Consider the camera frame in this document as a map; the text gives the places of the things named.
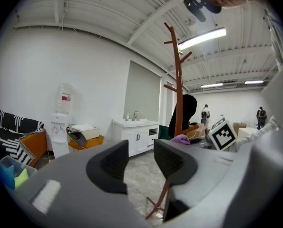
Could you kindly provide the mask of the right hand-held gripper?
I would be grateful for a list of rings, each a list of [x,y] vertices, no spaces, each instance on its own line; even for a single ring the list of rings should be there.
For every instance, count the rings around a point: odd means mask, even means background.
[[[225,117],[205,128],[205,149],[225,151],[236,140],[237,134]]]

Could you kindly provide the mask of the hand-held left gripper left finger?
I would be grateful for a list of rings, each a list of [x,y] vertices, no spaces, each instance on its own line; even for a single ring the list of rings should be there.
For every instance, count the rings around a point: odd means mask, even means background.
[[[141,228],[127,196],[128,141],[73,152],[36,171],[12,193],[41,228]]]

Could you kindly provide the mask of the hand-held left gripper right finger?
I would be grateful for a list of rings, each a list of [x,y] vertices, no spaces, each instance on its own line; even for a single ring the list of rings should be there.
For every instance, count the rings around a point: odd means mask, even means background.
[[[157,140],[154,153],[169,185],[165,228],[262,227],[283,205],[283,129],[239,152]]]

